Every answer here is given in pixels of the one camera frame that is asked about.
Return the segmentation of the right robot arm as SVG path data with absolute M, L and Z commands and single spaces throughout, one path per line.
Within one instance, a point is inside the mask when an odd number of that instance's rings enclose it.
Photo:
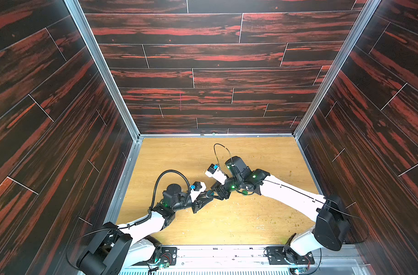
M 240 157 L 232 157 L 225 165 L 231 176 L 218 165 L 211 165 L 205 172 L 215 179 L 211 192 L 217 193 L 221 200 L 227 199 L 233 191 L 258 194 L 295 209 L 315 223 L 302 234 L 292 235 L 284 245 L 282 254 L 290 263 L 316 249 L 339 251 L 342 248 L 350 229 L 350 216 L 339 196 L 314 194 L 281 181 L 265 170 L 251 170 Z

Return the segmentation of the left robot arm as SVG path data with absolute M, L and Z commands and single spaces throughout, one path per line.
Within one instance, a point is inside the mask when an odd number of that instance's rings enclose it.
M 163 199 L 143 218 L 124 225 L 105 223 L 92 232 L 93 238 L 76 261 L 76 268 L 86 275 L 117 275 L 122 268 L 151 259 L 155 241 L 148 237 L 168 227 L 176 212 L 192 208 L 196 213 L 211 202 L 204 182 L 195 182 L 184 193 L 181 186 L 171 184 L 163 191 Z

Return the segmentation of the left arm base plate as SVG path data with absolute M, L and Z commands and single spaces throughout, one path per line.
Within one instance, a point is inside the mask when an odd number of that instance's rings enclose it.
M 160 246 L 154 250 L 153 255 L 147 261 L 139 262 L 133 264 L 133 267 L 136 266 L 146 266 L 147 264 L 156 266 L 156 267 L 169 267 L 176 265 L 178 256 L 178 248 L 174 246 Z

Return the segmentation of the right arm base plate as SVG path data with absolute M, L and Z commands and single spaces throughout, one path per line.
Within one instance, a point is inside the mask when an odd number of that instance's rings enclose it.
M 290 247 L 268 246 L 264 249 L 264 255 L 267 257 L 270 265 L 314 265 L 315 260 L 311 252 L 301 256 Z

